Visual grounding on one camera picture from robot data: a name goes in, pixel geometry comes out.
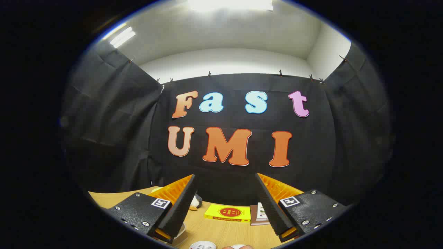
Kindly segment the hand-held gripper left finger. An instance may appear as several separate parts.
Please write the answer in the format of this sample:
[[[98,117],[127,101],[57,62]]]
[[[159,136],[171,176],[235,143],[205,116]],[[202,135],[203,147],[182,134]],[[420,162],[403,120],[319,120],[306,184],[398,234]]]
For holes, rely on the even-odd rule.
[[[114,220],[144,236],[171,244],[177,237],[197,192],[191,174],[153,193],[136,192],[106,213]]]

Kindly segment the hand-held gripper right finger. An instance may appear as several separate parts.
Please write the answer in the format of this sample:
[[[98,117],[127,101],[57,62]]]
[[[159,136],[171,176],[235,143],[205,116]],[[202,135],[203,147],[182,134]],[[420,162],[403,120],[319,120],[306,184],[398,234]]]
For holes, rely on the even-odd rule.
[[[301,191],[256,173],[257,195],[281,242],[319,230],[348,210],[348,206],[319,190]]]

